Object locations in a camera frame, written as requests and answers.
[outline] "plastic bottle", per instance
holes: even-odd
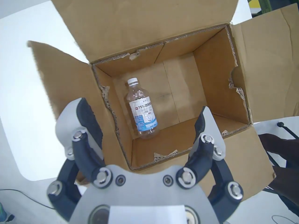
[[[139,136],[143,139],[154,137],[159,129],[148,92],[139,86],[138,79],[128,80],[130,104]]]

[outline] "white label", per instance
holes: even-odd
[[[132,101],[129,104],[138,131],[147,131],[158,125],[149,96]]]

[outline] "open cardboard box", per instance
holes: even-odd
[[[232,26],[237,1],[52,0],[91,63],[29,42],[55,116],[85,97],[103,131],[106,164],[154,173],[186,163],[207,105],[244,199],[258,193],[274,174],[251,125],[296,115],[299,16],[295,4]],[[125,102],[131,77],[149,91],[161,129],[150,140],[136,135]],[[200,184],[209,194],[211,173]]]

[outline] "box wall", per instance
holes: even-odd
[[[111,77],[120,76],[151,66],[156,61],[162,48],[163,43],[158,43],[137,49],[136,51],[130,50],[131,54],[127,52],[122,54],[118,59],[115,59],[117,56],[104,59],[95,65]],[[137,52],[138,55],[136,58],[132,59],[132,54],[136,54]]]
[[[213,116],[220,132],[227,131],[226,136],[248,126],[221,116]],[[177,155],[187,153],[195,139],[194,124],[196,120],[197,117],[165,128],[159,132],[159,136],[146,141],[141,138],[134,139],[132,166],[145,167],[147,164],[153,164],[154,153],[163,156],[167,156],[175,150],[178,151]]]
[[[249,124],[245,97],[230,84],[236,61],[227,31],[222,29],[196,49],[194,57],[212,113]]]
[[[112,78],[96,67],[94,67],[94,70],[97,73],[99,84],[103,89],[102,93],[105,95],[104,100],[106,98],[108,99],[109,106],[113,111],[113,118],[114,118],[113,123],[115,124],[115,122],[117,122],[115,127],[118,130],[115,131],[120,138],[121,145],[123,146],[123,149],[126,153],[128,162],[131,164],[133,138],[130,134],[128,125],[126,123],[126,118],[124,116],[121,105],[117,98],[117,94],[116,94],[115,87],[113,85]]]
[[[224,25],[220,25],[166,40],[156,63],[161,63],[163,61],[193,52],[212,36],[218,33],[223,27]]]

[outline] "black cable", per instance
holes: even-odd
[[[284,217],[284,216],[281,216],[281,215],[272,215],[271,216],[271,218],[272,218],[272,220],[276,223],[276,224],[279,224],[279,223],[277,223],[274,219],[273,219],[273,217],[274,216],[278,216],[278,217],[282,217],[282,218],[285,218],[285,219],[287,219],[287,220],[289,220],[290,222],[293,222],[294,224],[297,224],[296,222],[294,222],[294,221],[292,221],[292,220],[290,220],[289,218],[287,218],[287,217]]]
[[[44,206],[44,207],[46,207],[46,208],[49,208],[49,209],[55,209],[55,208],[46,206],[46,205],[44,205],[44,204],[42,204],[42,203],[36,201],[35,199],[29,197],[26,193],[24,193],[24,192],[22,192],[22,191],[20,191],[20,190],[16,190],[16,189],[0,189],[0,191],[17,191],[17,192],[19,192],[19,193],[22,193],[24,196],[28,197],[28,198],[29,198],[30,200],[32,200],[33,202],[36,202],[36,203],[38,203],[38,204],[40,204],[40,205],[42,205],[42,206]]]
[[[276,191],[274,191],[273,189],[269,189],[269,188],[264,188],[263,191],[270,192],[270,193],[273,193],[273,194],[277,194]]]

